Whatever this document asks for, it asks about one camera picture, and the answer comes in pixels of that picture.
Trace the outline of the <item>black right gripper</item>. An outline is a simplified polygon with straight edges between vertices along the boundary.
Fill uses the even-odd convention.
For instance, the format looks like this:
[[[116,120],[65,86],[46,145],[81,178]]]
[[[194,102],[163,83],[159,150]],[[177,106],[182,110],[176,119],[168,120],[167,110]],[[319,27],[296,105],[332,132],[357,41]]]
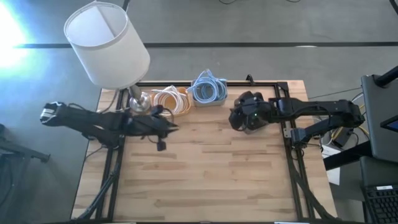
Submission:
[[[255,131],[276,123],[276,112],[276,108],[264,100],[262,93],[245,91],[234,100],[228,121],[236,131]]]

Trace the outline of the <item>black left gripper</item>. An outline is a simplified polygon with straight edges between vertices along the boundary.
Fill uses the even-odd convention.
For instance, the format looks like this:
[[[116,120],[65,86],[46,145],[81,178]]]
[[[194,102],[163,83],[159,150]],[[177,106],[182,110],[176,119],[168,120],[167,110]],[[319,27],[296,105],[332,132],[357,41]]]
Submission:
[[[171,132],[168,128],[177,128],[178,125],[165,120],[162,116],[154,115],[130,115],[129,136],[163,136],[167,137]]]

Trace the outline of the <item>orange plastic bin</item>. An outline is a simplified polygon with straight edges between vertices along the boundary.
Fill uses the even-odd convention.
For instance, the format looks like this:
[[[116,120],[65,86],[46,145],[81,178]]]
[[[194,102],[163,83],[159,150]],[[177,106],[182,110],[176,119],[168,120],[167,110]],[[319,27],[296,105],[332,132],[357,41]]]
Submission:
[[[151,90],[152,105],[162,105],[162,116],[171,118],[188,114],[192,107],[188,91],[184,87],[170,85],[163,90]]]

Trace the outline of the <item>beige plastic bin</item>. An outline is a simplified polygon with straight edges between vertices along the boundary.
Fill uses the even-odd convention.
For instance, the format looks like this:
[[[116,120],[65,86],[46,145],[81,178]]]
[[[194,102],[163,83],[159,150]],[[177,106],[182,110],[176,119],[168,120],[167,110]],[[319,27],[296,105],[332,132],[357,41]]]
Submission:
[[[223,78],[193,80],[187,91],[192,93],[196,107],[221,106],[228,96],[227,80]]]

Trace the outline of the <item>white paper sheet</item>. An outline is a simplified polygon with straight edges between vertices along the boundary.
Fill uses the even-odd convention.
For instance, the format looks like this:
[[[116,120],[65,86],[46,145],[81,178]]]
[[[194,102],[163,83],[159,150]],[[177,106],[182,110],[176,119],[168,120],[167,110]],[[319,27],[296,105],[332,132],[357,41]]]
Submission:
[[[322,157],[325,159],[329,156],[339,153],[340,151],[332,147],[323,145]],[[340,184],[340,168],[334,168],[326,172],[330,184]]]

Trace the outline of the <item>black power box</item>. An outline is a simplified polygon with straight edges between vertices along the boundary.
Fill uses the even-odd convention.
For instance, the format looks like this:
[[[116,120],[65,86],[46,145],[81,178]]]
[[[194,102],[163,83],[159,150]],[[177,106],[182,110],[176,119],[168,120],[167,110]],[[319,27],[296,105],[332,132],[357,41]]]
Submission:
[[[349,140],[353,133],[352,128],[343,128],[339,133],[336,134],[333,144],[338,147],[343,147]]]

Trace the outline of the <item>silver table lamp white shade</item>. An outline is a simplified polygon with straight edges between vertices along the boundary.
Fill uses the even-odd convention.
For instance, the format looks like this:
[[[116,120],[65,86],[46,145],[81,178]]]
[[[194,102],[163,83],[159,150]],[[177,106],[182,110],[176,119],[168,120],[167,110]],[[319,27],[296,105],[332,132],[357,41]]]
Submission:
[[[130,109],[149,110],[151,98],[137,83],[149,70],[150,55],[125,10],[93,1],[75,11],[63,31],[92,83],[107,90],[127,88]]]

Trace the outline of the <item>black metal beam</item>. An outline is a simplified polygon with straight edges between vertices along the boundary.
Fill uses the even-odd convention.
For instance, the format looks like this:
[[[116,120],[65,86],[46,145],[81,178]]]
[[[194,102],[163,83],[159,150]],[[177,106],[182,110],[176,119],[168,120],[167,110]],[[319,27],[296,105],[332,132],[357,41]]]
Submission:
[[[363,142],[355,147],[328,156],[324,158],[323,162],[326,170],[332,170],[356,162],[363,156],[373,156],[370,141]]]

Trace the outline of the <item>grey laptop lid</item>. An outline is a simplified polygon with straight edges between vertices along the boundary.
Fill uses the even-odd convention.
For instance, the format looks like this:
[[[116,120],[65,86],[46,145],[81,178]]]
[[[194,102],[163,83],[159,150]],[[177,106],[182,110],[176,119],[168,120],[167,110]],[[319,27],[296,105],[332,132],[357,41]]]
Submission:
[[[361,85],[373,157],[398,163],[398,130],[382,127],[388,119],[398,118],[398,80],[381,88],[372,76],[363,76]]]

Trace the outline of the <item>black metal pole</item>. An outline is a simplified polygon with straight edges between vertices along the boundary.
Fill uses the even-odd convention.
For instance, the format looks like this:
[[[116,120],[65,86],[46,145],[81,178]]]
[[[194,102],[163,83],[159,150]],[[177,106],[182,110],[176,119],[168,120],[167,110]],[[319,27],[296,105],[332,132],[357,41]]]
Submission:
[[[373,80],[376,86],[386,88],[388,84],[398,78],[398,66],[395,66],[383,75],[374,75]]]

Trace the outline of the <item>tablet with blue screen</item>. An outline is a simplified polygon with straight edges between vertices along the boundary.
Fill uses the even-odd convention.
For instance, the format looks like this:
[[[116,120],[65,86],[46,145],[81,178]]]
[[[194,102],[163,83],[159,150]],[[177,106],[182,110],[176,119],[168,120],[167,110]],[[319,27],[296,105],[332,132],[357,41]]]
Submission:
[[[398,133],[398,115],[381,122],[380,127]]]

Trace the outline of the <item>black keyboard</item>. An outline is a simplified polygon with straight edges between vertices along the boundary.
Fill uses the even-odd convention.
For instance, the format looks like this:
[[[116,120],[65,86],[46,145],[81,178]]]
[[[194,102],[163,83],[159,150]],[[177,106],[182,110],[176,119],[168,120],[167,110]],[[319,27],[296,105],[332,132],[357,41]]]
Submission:
[[[398,224],[398,184],[363,187],[365,204],[375,224]]]

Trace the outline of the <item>black metal rig frame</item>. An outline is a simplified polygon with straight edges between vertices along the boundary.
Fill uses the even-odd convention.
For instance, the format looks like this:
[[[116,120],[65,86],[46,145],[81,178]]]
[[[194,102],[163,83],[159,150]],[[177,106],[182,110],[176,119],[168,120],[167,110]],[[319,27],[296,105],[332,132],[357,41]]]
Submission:
[[[303,82],[233,81],[222,106],[192,107],[176,117],[179,130],[159,152],[155,138],[127,138],[124,150],[108,152],[97,142],[88,147],[72,218],[93,201],[104,170],[121,158],[121,172],[92,219],[100,222],[274,222],[308,217],[309,204],[293,188],[279,124],[252,134],[228,122],[234,100],[245,91],[273,98],[290,91],[306,100]]]

